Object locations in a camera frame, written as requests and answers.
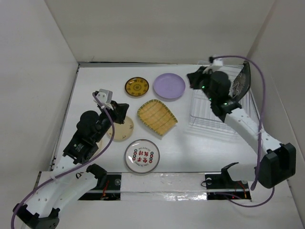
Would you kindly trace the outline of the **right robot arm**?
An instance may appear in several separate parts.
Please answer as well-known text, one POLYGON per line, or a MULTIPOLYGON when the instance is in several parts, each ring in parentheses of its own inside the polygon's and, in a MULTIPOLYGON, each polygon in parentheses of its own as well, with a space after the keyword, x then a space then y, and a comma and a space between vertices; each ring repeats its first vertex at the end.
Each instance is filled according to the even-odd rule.
POLYGON ((232 187, 237 181, 251 181, 270 189, 295 175, 296 148, 273 138, 248 116, 237 99, 231 97, 231 81, 226 73, 200 67, 187 74, 187 78, 191 89, 201 90, 210 100, 214 115, 257 154, 256 165, 233 162, 222 168, 220 182, 224 187, 232 187))

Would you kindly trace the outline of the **bamboo weave pattern tray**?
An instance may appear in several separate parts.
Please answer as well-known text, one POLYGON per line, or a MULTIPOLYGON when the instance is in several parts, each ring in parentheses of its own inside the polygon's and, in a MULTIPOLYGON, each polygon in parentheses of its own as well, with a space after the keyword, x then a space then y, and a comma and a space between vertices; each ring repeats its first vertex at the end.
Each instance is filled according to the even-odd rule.
POLYGON ((157 99, 144 103, 138 109, 137 116, 146 127, 159 136, 167 134, 178 123, 171 110, 157 99))

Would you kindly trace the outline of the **cream plate with motifs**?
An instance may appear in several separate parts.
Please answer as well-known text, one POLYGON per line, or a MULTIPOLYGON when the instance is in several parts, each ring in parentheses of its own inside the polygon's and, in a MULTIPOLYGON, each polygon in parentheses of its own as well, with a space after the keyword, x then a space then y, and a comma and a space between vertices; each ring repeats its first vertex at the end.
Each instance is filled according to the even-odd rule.
POLYGON ((123 124, 114 123, 115 133, 113 140, 120 142, 128 139, 132 135, 133 129, 133 120, 130 117, 126 116, 123 124))

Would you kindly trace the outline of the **white plate red characters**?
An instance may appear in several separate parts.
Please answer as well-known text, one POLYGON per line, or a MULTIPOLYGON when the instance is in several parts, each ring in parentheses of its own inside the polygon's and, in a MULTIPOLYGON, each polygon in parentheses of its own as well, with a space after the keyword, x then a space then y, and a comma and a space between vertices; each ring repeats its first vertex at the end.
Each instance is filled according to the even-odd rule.
POLYGON ((134 173, 150 173, 158 166, 160 151, 155 143, 138 139, 128 145, 124 153, 126 166, 134 173))

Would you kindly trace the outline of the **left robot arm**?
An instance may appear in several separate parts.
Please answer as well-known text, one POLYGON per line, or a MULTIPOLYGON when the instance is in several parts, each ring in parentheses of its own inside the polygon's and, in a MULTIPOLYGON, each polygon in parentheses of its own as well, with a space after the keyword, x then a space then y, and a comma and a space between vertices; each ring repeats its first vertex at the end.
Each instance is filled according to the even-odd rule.
POLYGON ((14 209, 10 227, 18 217, 31 229, 54 229, 63 210, 92 188, 106 185, 107 172, 93 163, 109 147, 100 151, 97 143, 114 124, 123 124, 129 105, 111 101, 98 103, 100 113, 86 111, 76 125, 76 132, 50 173, 50 178, 38 185, 14 209))

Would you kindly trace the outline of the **black floral square plate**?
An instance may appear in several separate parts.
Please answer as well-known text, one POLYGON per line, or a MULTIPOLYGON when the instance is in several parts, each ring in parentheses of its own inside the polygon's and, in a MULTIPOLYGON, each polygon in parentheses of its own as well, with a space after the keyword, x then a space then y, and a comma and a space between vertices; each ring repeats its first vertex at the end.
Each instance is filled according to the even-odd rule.
POLYGON ((251 68, 248 61, 243 62, 243 67, 237 76, 229 77, 231 81, 230 96, 237 102, 241 102, 251 87, 251 68))

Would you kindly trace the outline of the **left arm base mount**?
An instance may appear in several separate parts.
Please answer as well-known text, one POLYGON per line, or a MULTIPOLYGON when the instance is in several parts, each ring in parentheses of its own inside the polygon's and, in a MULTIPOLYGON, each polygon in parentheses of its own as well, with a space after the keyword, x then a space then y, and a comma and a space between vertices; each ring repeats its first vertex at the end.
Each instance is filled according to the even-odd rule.
POLYGON ((95 178, 97 178, 97 185, 86 192, 79 200, 113 201, 121 199, 121 173, 108 173, 97 164, 90 165, 86 171, 93 172, 95 178))

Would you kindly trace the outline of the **cream plate with ink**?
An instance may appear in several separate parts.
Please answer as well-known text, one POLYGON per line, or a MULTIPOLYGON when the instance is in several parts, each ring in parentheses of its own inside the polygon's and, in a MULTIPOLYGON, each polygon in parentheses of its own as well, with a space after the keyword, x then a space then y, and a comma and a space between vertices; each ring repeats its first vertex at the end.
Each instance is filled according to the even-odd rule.
POLYGON ((103 150, 103 140, 101 139, 99 142, 96 143, 98 146, 97 151, 94 153, 94 157, 97 156, 103 150))

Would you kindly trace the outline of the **purple round plate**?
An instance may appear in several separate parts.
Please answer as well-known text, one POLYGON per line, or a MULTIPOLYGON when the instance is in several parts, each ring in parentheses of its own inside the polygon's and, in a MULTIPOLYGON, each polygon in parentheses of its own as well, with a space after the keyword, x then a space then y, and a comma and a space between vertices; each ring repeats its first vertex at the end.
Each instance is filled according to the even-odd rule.
POLYGON ((163 73, 153 82, 154 91, 165 99, 177 99, 181 97, 185 88, 183 78, 174 73, 163 73))

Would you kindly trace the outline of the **yellow brown patterned plate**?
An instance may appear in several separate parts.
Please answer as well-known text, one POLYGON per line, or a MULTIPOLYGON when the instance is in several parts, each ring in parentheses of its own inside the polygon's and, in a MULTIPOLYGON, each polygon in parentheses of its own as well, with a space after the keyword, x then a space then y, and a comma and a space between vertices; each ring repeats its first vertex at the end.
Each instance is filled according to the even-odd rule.
POLYGON ((145 95, 150 88, 148 81, 142 77, 133 77, 129 79, 124 86, 126 93, 133 97, 145 95))

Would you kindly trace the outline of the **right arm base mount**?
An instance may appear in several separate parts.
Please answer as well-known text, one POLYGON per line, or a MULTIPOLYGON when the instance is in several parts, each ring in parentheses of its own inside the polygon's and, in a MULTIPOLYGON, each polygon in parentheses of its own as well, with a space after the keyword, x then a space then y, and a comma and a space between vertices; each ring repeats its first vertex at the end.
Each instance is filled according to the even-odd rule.
POLYGON ((229 176, 228 169, 235 164, 237 162, 223 167, 220 173, 206 173, 204 175, 201 186, 206 188, 208 200, 251 199, 248 183, 233 181, 229 176))

